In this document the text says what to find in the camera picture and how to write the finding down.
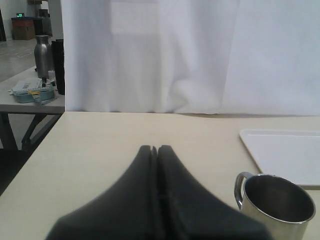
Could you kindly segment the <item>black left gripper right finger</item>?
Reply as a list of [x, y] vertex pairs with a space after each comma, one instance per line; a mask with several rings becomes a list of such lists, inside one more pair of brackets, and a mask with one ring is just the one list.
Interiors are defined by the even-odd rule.
[[270, 240], [267, 228], [208, 191], [187, 170], [173, 148], [157, 154], [157, 184], [168, 240]]

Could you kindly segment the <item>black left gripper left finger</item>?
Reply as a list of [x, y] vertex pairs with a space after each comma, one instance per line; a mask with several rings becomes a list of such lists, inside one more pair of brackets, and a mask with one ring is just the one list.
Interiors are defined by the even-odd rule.
[[104, 193], [59, 218], [48, 240], [157, 240], [157, 150], [143, 145], [123, 175]]

